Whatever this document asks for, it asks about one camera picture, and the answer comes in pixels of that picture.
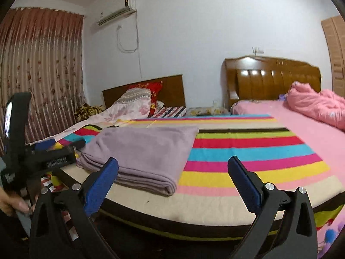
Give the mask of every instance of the power cord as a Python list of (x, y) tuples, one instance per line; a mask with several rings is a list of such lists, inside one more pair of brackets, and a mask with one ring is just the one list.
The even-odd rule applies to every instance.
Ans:
[(139, 51), (139, 30), (138, 30), (138, 11), (135, 11), (135, 22), (136, 22), (136, 30), (137, 30), (137, 47), (133, 50), (127, 50), (123, 48), (120, 40), (120, 29), (122, 28), (121, 25), (118, 25), (116, 28), (116, 33), (117, 33), (117, 48), (119, 49), (120, 52), (122, 53), (134, 53), (138, 51), (138, 61), (139, 61), (139, 70), (140, 70), (140, 77), (143, 78), (142, 72), (141, 72), (141, 62), (140, 62), (140, 51)]

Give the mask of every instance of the pink blanket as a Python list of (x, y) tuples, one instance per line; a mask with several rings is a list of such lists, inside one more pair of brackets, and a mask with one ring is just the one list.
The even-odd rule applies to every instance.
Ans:
[(294, 82), (286, 100), (291, 110), (345, 130), (345, 99), (334, 92), (317, 93), (309, 84)]

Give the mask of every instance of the wooden headboard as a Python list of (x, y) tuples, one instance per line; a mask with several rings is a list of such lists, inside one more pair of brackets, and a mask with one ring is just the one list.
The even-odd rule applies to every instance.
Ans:
[[(164, 102), (165, 107), (186, 106), (182, 75), (157, 78), (132, 84), (146, 84), (152, 82), (161, 82), (163, 84), (163, 88), (159, 92), (157, 100)], [(113, 103), (127, 91), (130, 85), (131, 84), (126, 84), (120, 87), (103, 90), (102, 93), (106, 108), (112, 106)]]
[(229, 108), (243, 99), (274, 100), (288, 92), (294, 81), (321, 90), (318, 67), (306, 62), (274, 57), (226, 58)]

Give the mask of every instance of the floral curtain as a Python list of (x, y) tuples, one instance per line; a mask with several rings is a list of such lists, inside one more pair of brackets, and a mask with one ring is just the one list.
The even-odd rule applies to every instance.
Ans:
[(3, 118), (15, 92), (31, 92), (26, 142), (62, 132), (84, 102), (83, 16), (43, 8), (11, 9), (0, 24), (0, 155)]

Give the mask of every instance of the pink bed sheet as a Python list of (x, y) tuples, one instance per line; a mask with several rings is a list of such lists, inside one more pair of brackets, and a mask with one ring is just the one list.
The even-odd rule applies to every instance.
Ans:
[(240, 101), (233, 114), (269, 114), (300, 137), (345, 186), (345, 133), (289, 109), (285, 101)]

